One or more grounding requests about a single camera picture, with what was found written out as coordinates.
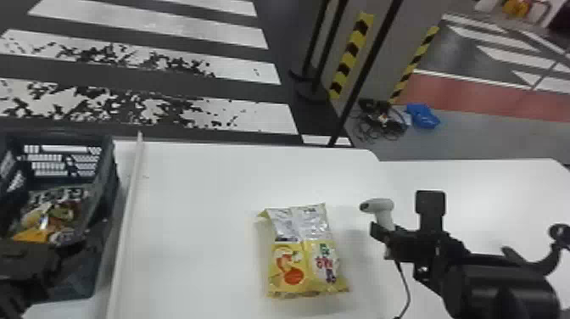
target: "snack in basket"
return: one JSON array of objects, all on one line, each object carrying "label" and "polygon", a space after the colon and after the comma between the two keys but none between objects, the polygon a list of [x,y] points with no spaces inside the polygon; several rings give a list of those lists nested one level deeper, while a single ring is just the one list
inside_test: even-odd
[{"label": "snack in basket", "polygon": [[266,209],[276,232],[269,263],[269,296],[308,297],[349,291],[340,271],[324,204]]},{"label": "snack in basket", "polygon": [[8,233],[13,240],[62,244],[68,240],[78,221],[80,202],[88,197],[88,185],[54,187],[30,192],[18,222]]}]

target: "white table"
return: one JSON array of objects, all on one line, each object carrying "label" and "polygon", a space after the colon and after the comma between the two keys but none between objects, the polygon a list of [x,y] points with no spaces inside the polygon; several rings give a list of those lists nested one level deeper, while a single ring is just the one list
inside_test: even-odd
[{"label": "white table", "polygon": [[[511,245],[544,256],[548,227],[570,222],[570,173],[547,159],[378,162],[356,149],[146,143],[131,221],[121,230],[108,319],[392,318],[404,291],[384,247],[368,236],[372,197],[396,203],[394,221],[417,228],[414,193],[447,193],[447,231],[469,249]],[[273,300],[264,295],[271,233],[265,207],[325,202],[352,292]],[[564,255],[550,282],[570,304]],[[406,318],[448,317],[411,279]]]}]

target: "metal pole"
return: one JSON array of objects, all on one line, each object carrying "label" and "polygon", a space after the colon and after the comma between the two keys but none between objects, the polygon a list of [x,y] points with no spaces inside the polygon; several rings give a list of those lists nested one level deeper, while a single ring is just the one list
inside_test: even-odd
[{"label": "metal pole", "polygon": [[316,41],[319,39],[321,34],[322,22],[325,20],[325,14],[327,13],[327,7],[330,0],[322,0],[321,8],[319,9],[319,15],[316,17],[316,24],[313,30],[313,36],[310,38],[309,49],[305,55],[305,61],[303,63],[302,76],[307,76],[307,71],[309,71],[310,61],[313,58],[313,53],[315,52]]},{"label": "metal pole", "polygon": [[368,77],[368,74],[370,73],[370,69],[374,65],[374,61],[376,60],[376,56],[378,55],[378,52],[380,52],[380,48],[382,48],[382,45],[384,44],[384,41],[386,40],[386,36],[388,35],[388,32],[390,31],[390,27],[394,23],[394,20],[396,19],[396,15],[398,14],[398,11],[400,10],[400,6],[402,5],[403,2],[404,2],[404,0],[392,0],[390,7],[388,9],[388,12],[386,13],[386,17],[384,18],[384,22],[382,23],[382,27],[380,27],[380,31],[378,32],[378,35],[376,36],[376,39],[374,40],[374,44],[372,44],[372,49],[370,50],[370,53],[368,54],[368,57],[366,58],[366,61],[364,62],[364,65],[362,66],[362,72],[358,75],[358,79],[356,80],[355,87],[352,89],[352,92],[350,93],[349,99],[344,106],[343,113],[340,115],[340,120],[339,120],[338,126],[336,128],[336,131],[333,133],[333,135],[331,136],[331,139],[328,141],[328,145],[327,145],[328,148],[334,147],[334,145],[336,144],[336,142],[338,140],[338,136],[343,131],[344,124],[346,123],[346,120],[349,118],[350,111],[355,106],[356,99],[360,95],[360,91],[362,90],[362,86],[364,85],[364,82],[366,81],[366,78]]},{"label": "metal pole", "polygon": [[312,92],[316,92],[317,88],[321,85],[322,72],[325,70],[325,65],[327,65],[328,55],[331,52],[334,39],[337,37],[338,26],[340,25],[340,20],[343,18],[347,3],[348,0],[338,0],[337,11],[334,13],[331,30],[328,32],[327,41],[322,49],[321,61],[319,61],[319,66],[316,69],[315,78],[311,85]]}]

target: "plastic bag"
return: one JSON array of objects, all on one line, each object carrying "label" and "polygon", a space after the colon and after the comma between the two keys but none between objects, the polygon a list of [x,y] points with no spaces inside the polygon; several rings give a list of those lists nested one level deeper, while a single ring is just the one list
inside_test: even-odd
[{"label": "plastic bag", "polygon": [[276,232],[269,262],[269,296],[309,297],[349,291],[340,271],[324,204],[266,209]]}]

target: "red floor stripe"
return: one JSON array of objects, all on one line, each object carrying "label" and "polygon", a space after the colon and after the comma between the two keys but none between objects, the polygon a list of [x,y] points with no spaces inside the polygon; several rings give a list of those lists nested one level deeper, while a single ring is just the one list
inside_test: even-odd
[{"label": "red floor stripe", "polygon": [[413,75],[398,100],[398,104],[408,103],[425,103],[434,109],[570,122],[570,95],[438,76]]}]

